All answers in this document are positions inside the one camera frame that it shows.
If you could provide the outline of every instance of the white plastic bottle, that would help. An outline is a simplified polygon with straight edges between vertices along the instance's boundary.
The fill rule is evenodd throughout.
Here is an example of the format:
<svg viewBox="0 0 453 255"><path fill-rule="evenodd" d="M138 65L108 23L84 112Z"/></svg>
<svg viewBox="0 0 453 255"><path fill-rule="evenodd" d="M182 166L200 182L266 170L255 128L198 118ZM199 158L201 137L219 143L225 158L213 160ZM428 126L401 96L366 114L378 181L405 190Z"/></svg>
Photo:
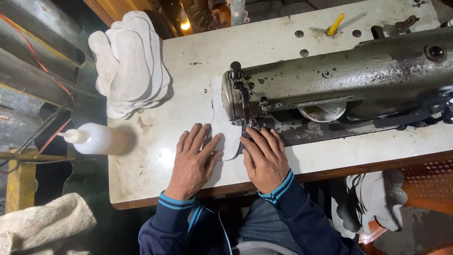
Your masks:
<svg viewBox="0 0 453 255"><path fill-rule="evenodd" d="M58 135L73 143L82 154L118 155L128 145L128 136L124 131L95 123L86 123Z"/></svg>

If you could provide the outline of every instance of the jacket sleeve cuff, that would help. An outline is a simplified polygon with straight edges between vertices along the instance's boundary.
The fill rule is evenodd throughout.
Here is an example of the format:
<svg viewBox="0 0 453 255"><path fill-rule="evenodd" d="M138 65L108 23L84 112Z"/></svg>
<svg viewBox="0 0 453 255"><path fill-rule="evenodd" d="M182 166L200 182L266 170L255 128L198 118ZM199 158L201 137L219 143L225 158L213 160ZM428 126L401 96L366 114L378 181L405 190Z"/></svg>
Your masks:
<svg viewBox="0 0 453 255"><path fill-rule="evenodd" d="M292 170L289 171L283 183L271 193L263 194L258 191L258 194L286 216L292 216L298 212L307 199L306 191L294 177Z"/></svg>
<svg viewBox="0 0 453 255"><path fill-rule="evenodd" d="M187 218L192 210L195 197L181 201L160 193L153 226L166 233L177 233L188 228Z"/></svg>

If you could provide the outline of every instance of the white tabletop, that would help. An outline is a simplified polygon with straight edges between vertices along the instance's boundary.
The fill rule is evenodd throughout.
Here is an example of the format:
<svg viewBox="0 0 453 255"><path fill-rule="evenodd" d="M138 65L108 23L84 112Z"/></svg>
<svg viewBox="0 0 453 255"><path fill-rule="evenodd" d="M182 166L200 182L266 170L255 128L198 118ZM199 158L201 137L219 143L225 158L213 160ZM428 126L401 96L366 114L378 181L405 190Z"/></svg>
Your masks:
<svg viewBox="0 0 453 255"><path fill-rule="evenodd" d="M110 201L135 201L157 197L169 183L176 143L195 122L212 120L210 81L222 76L233 61L242 67L352 49L373 39L370 28L420 17L412 32L439 26L430 2L413 7L413 0L369 0L330 9L194 34L163 43L164 64L172 78L171 98L156 108L141 110L129 120L108 120L110 127L126 128L135 136L130 151L109 156ZM336 36L326 29L340 13L345 18ZM353 30L362 36L352 36ZM304 37L297 38L297 30ZM302 144L286 148L295 174L387 161L453 150L453 126L439 123L405 131L383 131L345 139ZM247 182L243 156L219 163L211 181L215 187Z"/></svg>

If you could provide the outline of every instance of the person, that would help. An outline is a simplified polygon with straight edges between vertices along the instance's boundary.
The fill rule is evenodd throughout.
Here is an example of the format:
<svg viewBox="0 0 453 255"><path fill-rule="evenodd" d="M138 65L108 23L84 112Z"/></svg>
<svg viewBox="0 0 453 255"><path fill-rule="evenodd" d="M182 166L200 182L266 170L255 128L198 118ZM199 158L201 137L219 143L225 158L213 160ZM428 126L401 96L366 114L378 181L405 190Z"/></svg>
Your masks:
<svg viewBox="0 0 453 255"><path fill-rule="evenodd" d="M194 197L222 157L214 151L222 134L200 150L209 128L196 123L181 135L170 183L160 193L156 214L140 230L141 254L363 254L330 226L294 177L279 135L265 128L246 129L253 141L241 137L247 175L261 198L250 207L231 248L219 214Z"/></svg>

